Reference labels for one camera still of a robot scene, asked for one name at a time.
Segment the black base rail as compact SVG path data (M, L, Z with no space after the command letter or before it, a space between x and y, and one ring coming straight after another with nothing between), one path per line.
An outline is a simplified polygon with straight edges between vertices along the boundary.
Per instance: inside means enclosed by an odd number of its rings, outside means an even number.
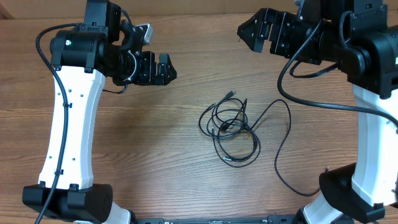
M193 218L163 219L137 218L135 224L294 224L295 215L269 215L260 218Z

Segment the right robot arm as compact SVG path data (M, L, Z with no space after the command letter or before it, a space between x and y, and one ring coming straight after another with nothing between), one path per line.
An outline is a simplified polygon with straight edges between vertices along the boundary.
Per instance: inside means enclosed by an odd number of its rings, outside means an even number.
M376 223L387 206L397 205L397 27L387 24L382 0L298 1L296 14L258 10L242 23L238 36L255 52L266 40L270 52L287 59L283 70L300 63L345 73L355 105L295 103L358 114L358 158L322 173L320 194L298 210L292 223Z

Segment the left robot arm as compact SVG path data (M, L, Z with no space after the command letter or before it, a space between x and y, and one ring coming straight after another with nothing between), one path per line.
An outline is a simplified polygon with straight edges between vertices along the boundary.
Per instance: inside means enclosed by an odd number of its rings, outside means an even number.
M110 1L88 1L82 23L53 28L44 63L55 82L49 148L35 185L24 187L23 204L43 217L71 223L135 223L135 214L113 199L109 184L94 182L92 146L96 111L107 78L129 85L168 85L176 79L168 54L143 50L150 24L135 26Z

